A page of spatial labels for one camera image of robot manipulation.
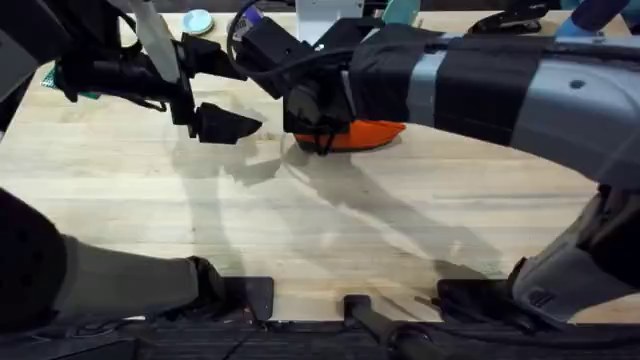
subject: orange object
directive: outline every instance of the orange object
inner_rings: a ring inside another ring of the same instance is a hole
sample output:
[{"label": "orange object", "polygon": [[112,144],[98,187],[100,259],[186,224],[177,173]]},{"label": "orange object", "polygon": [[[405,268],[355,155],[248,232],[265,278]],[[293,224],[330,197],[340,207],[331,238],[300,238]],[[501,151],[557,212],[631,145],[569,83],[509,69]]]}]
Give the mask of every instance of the orange object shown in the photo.
[{"label": "orange object", "polygon": [[[400,134],[406,126],[391,121],[356,120],[351,123],[349,132],[337,134],[333,139],[329,152],[350,152],[371,150],[389,144]],[[316,144],[313,135],[295,134],[300,148],[305,151],[316,152],[325,149],[329,135],[321,135]]]}]

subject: green object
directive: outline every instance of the green object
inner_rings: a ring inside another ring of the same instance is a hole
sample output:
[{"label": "green object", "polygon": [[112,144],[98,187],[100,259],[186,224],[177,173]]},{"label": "green object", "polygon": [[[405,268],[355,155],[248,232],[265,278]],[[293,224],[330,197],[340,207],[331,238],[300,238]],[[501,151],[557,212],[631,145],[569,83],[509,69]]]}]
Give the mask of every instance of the green object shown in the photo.
[{"label": "green object", "polygon": [[[44,87],[48,87],[49,89],[60,90],[60,89],[58,89],[56,84],[53,82],[53,69],[49,70],[49,72],[44,77],[44,79],[42,79],[42,81],[40,81],[40,85],[42,85]],[[93,99],[93,100],[98,100],[100,98],[100,96],[101,96],[101,94],[93,93],[93,92],[83,92],[83,93],[79,93],[78,95],[84,96],[86,98]]]},{"label": "green object", "polygon": [[412,25],[420,11],[420,0],[391,0],[382,20],[387,24]]}]

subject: black mount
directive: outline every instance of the black mount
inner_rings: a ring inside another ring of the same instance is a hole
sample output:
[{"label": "black mount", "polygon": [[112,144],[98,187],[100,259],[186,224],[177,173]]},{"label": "black mount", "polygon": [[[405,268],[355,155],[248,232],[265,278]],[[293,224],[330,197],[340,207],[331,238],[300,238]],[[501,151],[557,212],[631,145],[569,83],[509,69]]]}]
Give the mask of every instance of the black mount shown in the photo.
[{"label": "black mount", "polygon": [[464,360],[458,354],[445,354],[438,349],[419,324],[392,321],[371,307],[367,295],[347,295],[343,299],[346,326],[362,326],[374,340],[384,346],[391,359],[397,360]]}]

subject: wooden tabletop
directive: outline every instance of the wooden tabletop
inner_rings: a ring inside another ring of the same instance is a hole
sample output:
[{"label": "wooden tabletop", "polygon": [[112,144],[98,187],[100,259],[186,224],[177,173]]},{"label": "wooden tabletop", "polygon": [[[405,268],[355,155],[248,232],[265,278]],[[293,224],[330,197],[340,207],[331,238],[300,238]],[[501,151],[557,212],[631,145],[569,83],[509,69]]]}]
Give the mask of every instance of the wooden tabletop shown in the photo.
[{"label": "wooden tabletop", "polygon": [[[463,32],[488,14],[420,18]],[[550,13],[545,32],[566,17]],[[294,31],[293,14],[273,18]],[[166,19],[178,36],[181,15]],[[229,20],[217,15],[206,37],[224,42]],[[619,18],[607,32],[628,34]],[[414,298],[432,296],[441,278],[505,278],[596,187],[533,156],[418,126],[380,151],[307,155],[283,135],[281,104],[255,84],[202,75],[193,89],[198,102],[265,125],[237,146],[204,145],[167,113],[108,96],[71,104],[34,81],[0,146],[1,186],[90,244],[272,276],[275,318],[297,320],[339,319],[351,293],[397,319],[438,319]],[[638,309],[631,297],[578,320],[638,322]]]}]

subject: black strap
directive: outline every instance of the black strap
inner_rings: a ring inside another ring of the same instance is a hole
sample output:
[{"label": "black strap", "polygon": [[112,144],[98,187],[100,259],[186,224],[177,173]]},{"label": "black strap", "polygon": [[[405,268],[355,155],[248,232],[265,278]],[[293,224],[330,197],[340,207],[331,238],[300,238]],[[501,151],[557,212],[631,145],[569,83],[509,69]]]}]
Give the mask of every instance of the black strap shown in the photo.
[{"label": "black strap", "polygon": [[548,37],[451,40],[438,69],[434,127],[509,145]]},{"label": "black strap", "polygon": [[409,120],[411,74],[425,44],[442,33],[389,24],[358,46],[351,59],[349,84],[356,118]]}]

